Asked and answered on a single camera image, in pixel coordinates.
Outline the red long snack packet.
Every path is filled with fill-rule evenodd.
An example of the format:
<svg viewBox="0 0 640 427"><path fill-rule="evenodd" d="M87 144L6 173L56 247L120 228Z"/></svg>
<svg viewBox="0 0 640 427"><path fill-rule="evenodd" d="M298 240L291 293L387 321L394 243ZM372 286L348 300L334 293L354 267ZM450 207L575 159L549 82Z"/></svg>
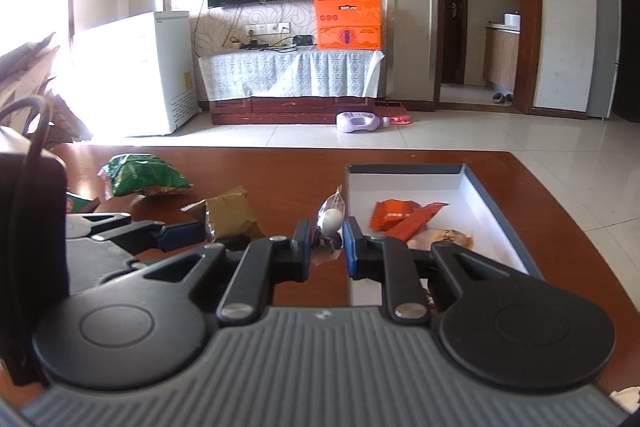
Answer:
<svg viewBox="0 0 640 427"><path fill-rule="evenodd" d="M408 242L413 236L423 231L427 223L446 206L446 202L432 202L424 207L420 207L418 210L413 211L406 219L399 222L398 225L391 227L385 235L392 239L399 239L401 242Z"/></svg>

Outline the orange peanut snack bag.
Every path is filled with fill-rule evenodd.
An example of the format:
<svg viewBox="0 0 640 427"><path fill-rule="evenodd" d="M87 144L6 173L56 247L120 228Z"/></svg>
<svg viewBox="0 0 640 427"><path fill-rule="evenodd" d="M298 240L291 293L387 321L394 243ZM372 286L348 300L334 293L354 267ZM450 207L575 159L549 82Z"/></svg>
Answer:
<svg viewBox="0 0 640 427"><path fill-rule="evenodd" d="M426 229L408 240L407 246L411 249L429 251L434 243L453 243L466 249L474 245L473 237L453 229Z"/></svg>

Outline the orange square snack packet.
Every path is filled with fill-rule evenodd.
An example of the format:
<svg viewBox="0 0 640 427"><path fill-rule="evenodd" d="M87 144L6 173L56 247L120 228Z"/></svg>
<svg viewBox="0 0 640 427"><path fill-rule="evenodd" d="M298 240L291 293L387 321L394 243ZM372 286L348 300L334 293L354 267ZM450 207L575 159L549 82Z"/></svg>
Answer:
<svg viewBox="0 0 640 427"><path fill-rule="evenodd" d="M385 199L374 205L369 228L375 232L386 232L399 225L421 207L413 200Z"/></svg>

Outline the tan brown snack packet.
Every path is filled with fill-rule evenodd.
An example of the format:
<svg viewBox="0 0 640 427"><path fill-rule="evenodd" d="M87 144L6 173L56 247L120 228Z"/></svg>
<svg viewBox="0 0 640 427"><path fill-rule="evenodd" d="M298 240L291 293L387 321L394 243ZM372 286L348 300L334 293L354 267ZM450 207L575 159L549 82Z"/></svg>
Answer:
<svg viewBox="0 0 640 427"><path fill-rule="evenodd" d="M265 237L242 186L186 205L180 211L204 225L206 236L212 241L241 236L254 241Z"/></svg>

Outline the green red snack bag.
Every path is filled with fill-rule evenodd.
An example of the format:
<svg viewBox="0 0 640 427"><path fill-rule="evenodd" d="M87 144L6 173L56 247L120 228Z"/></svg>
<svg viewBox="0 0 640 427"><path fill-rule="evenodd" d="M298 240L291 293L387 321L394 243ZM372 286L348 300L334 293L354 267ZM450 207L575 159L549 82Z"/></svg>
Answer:
<svg viewBox="0 0 640 427"><path fill-rule="evenodd" d="M90 199L82 197L78 194L66 193L66 212L67 213L93 213L100 205L99 197Z"/></svg>

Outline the green chip bag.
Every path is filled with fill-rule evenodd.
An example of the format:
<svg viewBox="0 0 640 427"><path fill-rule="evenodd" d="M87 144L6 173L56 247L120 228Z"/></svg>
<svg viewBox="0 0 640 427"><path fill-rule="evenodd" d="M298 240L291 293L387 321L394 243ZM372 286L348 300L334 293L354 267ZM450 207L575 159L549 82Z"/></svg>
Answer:
<svg viewBox="0 0 640 427"><path fill-rule="evenodd" d="M111 197L171 195L192 188L182 173L153 154L113 156L100 169L99 176Z"/></svg>

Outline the grey shallow tray box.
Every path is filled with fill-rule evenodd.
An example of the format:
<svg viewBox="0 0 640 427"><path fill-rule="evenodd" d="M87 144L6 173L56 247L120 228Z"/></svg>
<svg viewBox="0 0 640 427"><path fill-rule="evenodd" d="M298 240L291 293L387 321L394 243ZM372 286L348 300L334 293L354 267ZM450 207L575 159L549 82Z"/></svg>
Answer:
<svg viewBox="0 0 640 427"><path fill-rule="evenodd" d="M473 251L522 273L544 276L524 243L475 172L466 164L349 165L344 197L347 214L365 236L381 237L369 222L377 202L412 200L446 207L428 224L462 232L473 239Z"/></svg>

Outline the white chest freezer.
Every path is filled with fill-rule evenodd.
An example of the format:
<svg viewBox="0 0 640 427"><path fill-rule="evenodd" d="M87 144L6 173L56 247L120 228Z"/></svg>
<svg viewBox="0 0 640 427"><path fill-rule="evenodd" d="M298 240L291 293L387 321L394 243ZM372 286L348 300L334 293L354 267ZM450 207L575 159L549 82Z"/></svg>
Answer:
<svg viewBox="0 0 640 427"><path fill-rule="evenodd" d="M189 14L149 12L78 32L55 88L93 138L171 134L198 113Z"/></svg>

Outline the red floor mat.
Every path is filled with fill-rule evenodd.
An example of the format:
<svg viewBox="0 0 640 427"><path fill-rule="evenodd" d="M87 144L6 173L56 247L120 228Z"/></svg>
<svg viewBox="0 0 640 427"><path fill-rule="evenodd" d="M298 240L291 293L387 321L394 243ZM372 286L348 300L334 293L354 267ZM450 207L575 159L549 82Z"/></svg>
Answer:
<svg viewBox="0 0 640 427"><path fill-rule="evenodd" d="M411 116L404 104L393 101L376 101L374 113L390 126L408 126L412 124Z"/></svg>

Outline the purple white floor toy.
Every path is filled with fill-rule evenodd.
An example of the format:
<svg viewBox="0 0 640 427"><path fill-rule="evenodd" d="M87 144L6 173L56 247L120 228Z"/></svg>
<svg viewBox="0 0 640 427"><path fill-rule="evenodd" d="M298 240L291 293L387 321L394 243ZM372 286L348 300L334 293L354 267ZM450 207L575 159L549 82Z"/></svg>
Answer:
<svg viewBox="0 0 640 427"><path fill-rule="evenodd" d="M390 125L390 118L375 113L343 112L336 115L337 130L342 133L375 132Z"/></svg>

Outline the dark wood TV cabinet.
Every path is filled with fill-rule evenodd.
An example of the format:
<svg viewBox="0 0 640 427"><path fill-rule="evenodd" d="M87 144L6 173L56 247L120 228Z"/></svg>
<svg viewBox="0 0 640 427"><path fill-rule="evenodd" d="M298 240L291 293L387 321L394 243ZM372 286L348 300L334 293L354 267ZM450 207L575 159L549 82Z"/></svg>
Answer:
<svg viewBox="0 0 640 427"><path fill-rule="evenodd" d="M372 113L385 104L377 98L356 96L252 96L210 101L205 107L213 124L334 124L339 113Z"/></svg>

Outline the white lace cabinet cloth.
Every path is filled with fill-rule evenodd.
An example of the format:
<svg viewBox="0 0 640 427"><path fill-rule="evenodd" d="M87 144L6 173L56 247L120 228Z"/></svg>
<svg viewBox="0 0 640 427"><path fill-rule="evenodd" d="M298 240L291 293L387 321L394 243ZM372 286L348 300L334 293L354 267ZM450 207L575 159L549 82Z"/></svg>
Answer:
<svg viewBox="0 0 640 427"><path fill-rule="evenodd" d="M198 58L206 102L241 98L375 98L384 54L366 50L228 50Z"/></svg>

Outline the kitchen counter cabinet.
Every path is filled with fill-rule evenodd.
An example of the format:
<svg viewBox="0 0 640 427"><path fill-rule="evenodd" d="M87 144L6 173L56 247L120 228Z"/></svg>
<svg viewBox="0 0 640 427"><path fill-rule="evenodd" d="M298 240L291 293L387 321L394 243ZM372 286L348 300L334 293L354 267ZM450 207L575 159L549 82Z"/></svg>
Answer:
<svg viewBox="0 0 640 427"><path fill-rule="evenodd" d="M485 28L483 79L495 91L513 94L518 71L520 28L503 23L488 23Z"/></svg>

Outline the orange gift box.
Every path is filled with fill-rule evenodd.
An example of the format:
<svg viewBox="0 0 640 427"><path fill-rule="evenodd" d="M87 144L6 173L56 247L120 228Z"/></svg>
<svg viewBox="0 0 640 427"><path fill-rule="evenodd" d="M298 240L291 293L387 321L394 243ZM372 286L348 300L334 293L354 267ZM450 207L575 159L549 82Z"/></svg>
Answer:
<svg viewBox="0 0 640 427"><path fill-rule="evenodd" d="M381 0L314 0L322 50L382 49Z"/></svg>

